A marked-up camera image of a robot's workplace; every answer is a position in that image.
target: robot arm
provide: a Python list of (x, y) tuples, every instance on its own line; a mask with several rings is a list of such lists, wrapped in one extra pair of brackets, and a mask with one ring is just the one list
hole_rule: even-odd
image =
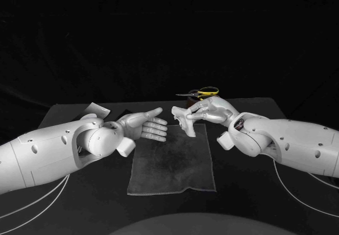
[(134, 147), (121, 125), (95, 117), (26, 133), (0, 146), (0, 194), (57, 180), (115, 149), (127, 157)]
[(297, 170), (339, 177), (339, 131), (321, 125), (241, 113), (217, 142), (225, 150), (235, 146), (251, 157), (264, 154)]

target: cloth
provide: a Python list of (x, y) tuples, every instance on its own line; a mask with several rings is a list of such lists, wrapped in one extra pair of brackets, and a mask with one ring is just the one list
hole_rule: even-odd
[(127, 195), (181, 193), (187, 188), (216, 192), (206, 128), (193, 126), (194, 138), (178, 125), (168, 125), (166, 142), (135, 141)]
[(171, 114), (174, 115), (174, 119), (178, 120), (178, 125), (181, 127), (181, 130), (184, 130), (186, 135), (189, 137), (194, 137), (194, 128), (193, 128), (193, 120), (189, 120), (186, 118), (186, 115), (190, 114), (190, 109), (181, 109), (176, 106), (171, 108)]

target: scissors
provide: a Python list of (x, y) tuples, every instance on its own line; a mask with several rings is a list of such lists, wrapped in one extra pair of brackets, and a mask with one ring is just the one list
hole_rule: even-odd
[(197, 99), (203, 100), (203, 99), (209, 98), (210, 96), (217, 96), (216, 95), (217, 93), (219, 93), (219, 89), (216, 87), (203, 87), (194, 93), (176, 94), (176, 95), (191, 96), (191, 97), (196, 97)]

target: robotic hand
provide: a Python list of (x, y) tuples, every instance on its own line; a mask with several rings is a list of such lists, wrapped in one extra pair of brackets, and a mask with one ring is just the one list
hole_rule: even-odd
[(248, 156), (269, 156), (279, 164), (304, 172), (339, 178), (339, 131), (314, 123), (268, 119), (238, 113), (222, 98), (212, 96), (190, 106), (186, 116), (228, 127), (216, 139), (225, 150), (233, 146)]
[(102, 122), (96, 115), (34, 130), (0, 146), (0, 194), (46, 184), (106, 157), (115, 149), (127, 157), (134, 140), (166, 141), (163, 109)]

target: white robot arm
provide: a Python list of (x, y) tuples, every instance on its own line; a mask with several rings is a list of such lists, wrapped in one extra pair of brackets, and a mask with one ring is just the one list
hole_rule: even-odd
[(308, 122), (239, 114), (216, 96), (193, 104), (190, 111), (196, 110), (187, 119), (228, 127), (216, 139), (225, 150), (235, 146), (251, 157), (264, 154), (297, 170), (339, 178), (339, 131)]
[(60, 179), (115, 149), (127, 157), (134, 147), (121, 125), (95, 117), (23, 134), (0, 146), (0, 194)]

